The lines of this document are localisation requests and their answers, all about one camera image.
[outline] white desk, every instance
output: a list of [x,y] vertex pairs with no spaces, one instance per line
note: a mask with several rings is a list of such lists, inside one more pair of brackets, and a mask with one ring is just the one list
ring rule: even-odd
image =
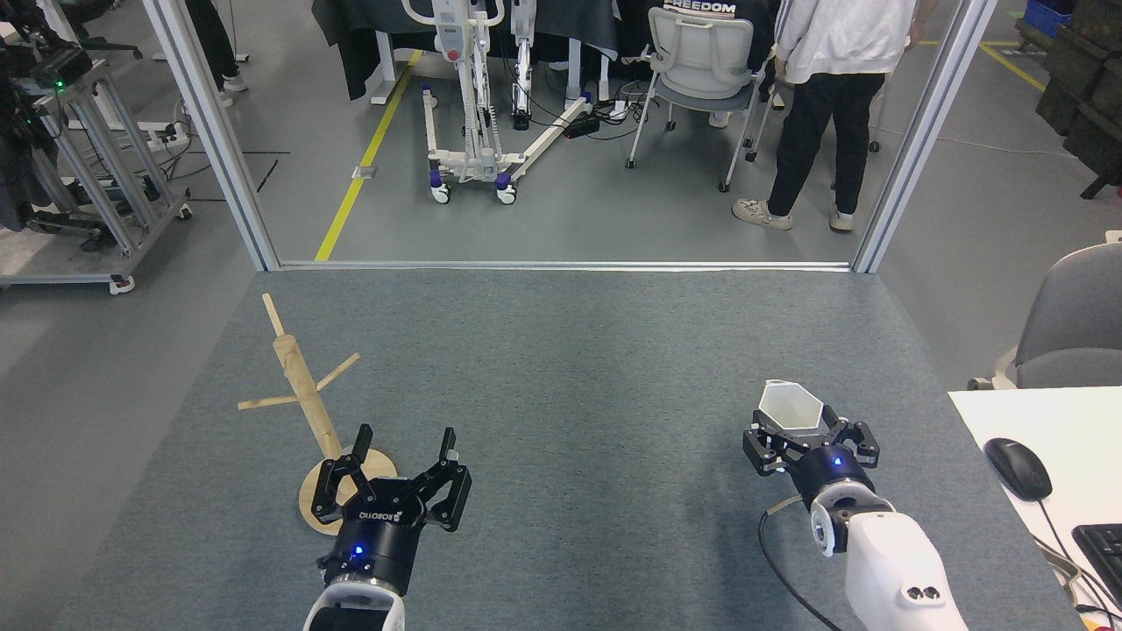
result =
[[[980,448],[991,438],[1011,438],[1040,457],[1052,483],[1045,507],[1072,558],[1089,570],[1091,563],[1072,539],[1072,529],[1122,523],[1122,387],[949,394]],[[996,473],[994,483],[1000,484]],[[1036,502],[1024,502],[1008,488],[1005,494],[1029,530],[1055,548]],[[1080,602],[1095,604],[1082,586],[1079,592]],[[1105,625],[1105,616],[1094,620]]]

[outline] wooden mug tree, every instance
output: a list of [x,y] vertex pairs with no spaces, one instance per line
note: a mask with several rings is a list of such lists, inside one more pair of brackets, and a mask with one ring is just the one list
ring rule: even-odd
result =
[[[280,405],[283,403],[300,403],[301,409],[304,411],[304,417],[307,419],[307,424],[312,427],[312,433],[315,435],[315,440],[320,445],[320,451],[323,452],[324,459],[338,459],[342,456],[343,449],[339,443],[339,437],[335,436],[335,428],[331,424],[331,418],[328,417],[328,410],[323,406],[320,392],[331,382],[335,381],[339,375],[343,374],[343,371],[353,366],[360,356],[358,353],[351,355],[334,371],[331,371],[325,377],[315,382],[312,378],[312,372],[307,368],[307,363],[304,362],[304,355],[300,350],[300,345],[296,344],[296,338],[284,332],[280,317],[273,304],[273,296],[267,293],[261,294],[261,300],[265,301],[265,310],[269,313],[273,330],[277,336],[273,340],[273,350],[276,351],[277,359],[280,360],[284,375],[288,377],[288,383],[292,384],[293,394],[242,401],[238,403],[238,409],[251,410],[254,408]],[[342,520],[322,524],[312,515],[312,496],[315,494],[315,483],[320,475],[321,463],[322,460],[312,467],[312,470],[304,476],[304,483],[300,486],[297,500],[300,514],[307,522],[307,525],[311,525],[319,532],[338,534]],[[367,452],[366,461],[362,463],[362,473],[369,479],[379,476],[394,477],[397,475],[397,468],[394,467],[394,464],[385,454],[370,449]],[[355,494],[355,483],[349,477],[343,478],[339,484],[339,495],[337,496],[339,504],[344,504]]]

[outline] sneaker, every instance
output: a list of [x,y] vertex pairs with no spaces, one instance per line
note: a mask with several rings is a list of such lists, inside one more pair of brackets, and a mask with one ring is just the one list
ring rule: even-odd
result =
[[733,112],[709,112],[709,127],[724,129],[728,127],[730,118],[733,118]]
[[741,221],[774,230],[790,230],[794,225],[790,214],[787,217],[772,214],[764,209],[763,202],[756,200],[736,200],[733,204],[733,214]]
[[853,214],[839,212],[837,204],[831,204],[830,230],[835,232],[853,232]]
[[222,83],[224,84],[223,90],[226,90],[227,92],[245,92],[246,90],[249,90],[249,86],[246,85],[246,82],[241,79],[241,75],[223,76]]

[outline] patient lift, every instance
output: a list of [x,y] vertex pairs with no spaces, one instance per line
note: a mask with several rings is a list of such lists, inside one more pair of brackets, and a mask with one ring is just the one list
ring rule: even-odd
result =
[[[512,101],[515,129],[525,129],[530,126],[530,47],[533,45],[536,4],[535,0],[511,1],[511,30],[518,45],[517,82]],[[591,95],[581,94],[567,107],[525,152],[504,153],[487,73],[487,53],[490,51],[488,28],[497,26],[506,17],[503,0],[496,2],[494,16],[487,15],[485,0],[432,0],[431,17],[416,12],[411,0],[402,0],[402,7],[417,22],[436,28],[436,51],[456,66],[463,101],[463,150],[440,149],[433,120],[436,98],[427,85],[422,89],[429,147],[429,189],[433,199],[438,203],[448,203],[451,192],[444,181],[447,177],[461,184],[472,180],[494,183],[499,201],[514,203],[518,179],[577,116],[590,110]]]

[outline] robotiq logo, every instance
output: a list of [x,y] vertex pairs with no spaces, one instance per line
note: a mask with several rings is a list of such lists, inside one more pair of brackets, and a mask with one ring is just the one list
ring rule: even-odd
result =
[[402,512],[401,511],[397,511],[396,513],[359,512],[358,519],[380,519],[381,521],[398,522],[402,521]]
[[736,13],[736,4],[726,4],[725,2],[700,2],[698,0],[663,0],[662,8],[703,11],[706,13]]

